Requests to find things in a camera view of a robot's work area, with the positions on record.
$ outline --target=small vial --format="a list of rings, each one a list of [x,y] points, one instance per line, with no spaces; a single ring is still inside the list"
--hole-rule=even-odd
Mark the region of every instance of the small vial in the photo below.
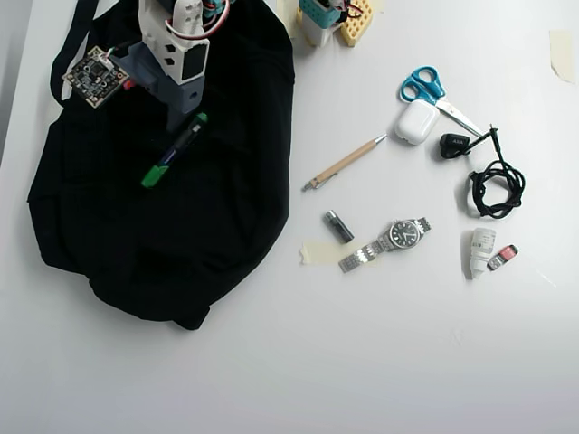
[[[495,247],[497,233],[492,229],[477,228],[472,234],[470,245],[470,272],[472,278],[479,278],[487,269],[490,255]]]

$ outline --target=scissors handle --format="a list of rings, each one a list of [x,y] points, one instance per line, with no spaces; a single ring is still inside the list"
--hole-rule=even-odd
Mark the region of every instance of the scissors handle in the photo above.
[[[414,91],[414,95],[408,95],[408,93],[406,93],[406,89],[408,89],[408,88],[410,88]],[[402,87],[400,88],[400,98],[402,98],[404,101],[408,101],[408,102],[413,102],[416,99],[423,99],[426,102],[428,102],[429,104],[432,104],[433,106],[436,105],[436,101],[437,101],[437,99],[434,96],[432,96],[430,93],[428,93],[412,77],[408,77],[404,81],[404,83],[402,83]]]
[[[428,71],[432,76],[432,80],[425,80],[420,76],[422,71]],[[406,88],[411,88],[415,92],[415,96],[410,96],[406,93]],[[408,77],[400,89],[400,96],[408,102],[415,99],[424,99],[426,102],[435,105],[436,101],[446,95],[444,88],[438,76],[438,71],[432,66],[421,66],[414,70],[410,77]]]
[[[423,71],[429,72],[432,77],[432,80],[428,81],[423,79],[420,76],[420,73]],[[446,92],[442,87],[441,80],[438,77],[438,71],[432,66],[421,66],[420,68],[418,68],[413,72],[412,77],[420,84],[422,84],[426,88],[426,90],[428,90],[428,92],[431,95],[433,95],[436,99],[443,98],[446,95]]]

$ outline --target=coiled black cable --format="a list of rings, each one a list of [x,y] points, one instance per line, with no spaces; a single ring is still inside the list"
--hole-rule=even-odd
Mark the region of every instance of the coiled black cable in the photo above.
[[[489,215],[493,219],[503,219],[507,217],[515,208],[521,206],[523,192],[525,191],[526,180],[523,174],[520,173],[516,168],[507,163],[503,158],[500,150],[500,144],[498,142],[497,129],[493,126],[490,127],[490,131],[483,137],[479,138],[472,144],[468,144],[468,139],[466,137],[457,137],[458,139],[442,140],[441,141],[441,155],[444,158],[456,158],[457,156],[465,156],[470,153],[470,150],[487,139],[492,138],[492,142],[495,146],[495,151],[497,151],[498,160],[490,163],[483,172],[473,172],[470,175],[472,180],[472,200],[474,201],[480,215],[484,217]],[[460,143],[461,139],[466,139],[465,142]],[[507,186],[509,190],[508,199],[504,203],[495,203],[493,205],[486,205],[484,203],[485,193],[487,192],[487,187],[485,183],[495,176],[502,176],[507,181]]]

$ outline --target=bag strap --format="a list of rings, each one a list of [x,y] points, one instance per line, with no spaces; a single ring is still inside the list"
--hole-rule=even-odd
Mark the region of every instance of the bag strap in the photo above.
[[[66,73],[81,47],[82,41],[89,32],[98,5],[99,0],[78,0],[69,34],[52,63],[51,93],[61,106],[64,104],[62,101],[62,76]]]

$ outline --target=tape piece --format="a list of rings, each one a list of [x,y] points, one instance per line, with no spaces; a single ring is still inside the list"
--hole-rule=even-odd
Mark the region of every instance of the tape piece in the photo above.
[[[296,19],[299,0],[277,0],[276,15],[283,23],[290,39],[298,35],[299,25]]]
[[[361,242],[352,241],[348,244],[338,244],[328,241],[304,241],[299,251],[302,265],[335,265],[346,256],[363,247]],[[368,263],[375,266],[377,260]]]
[[[571,32],[552,30],[549,32],[549,38],[551,40],[551,68],[561,80],[575,84]]]

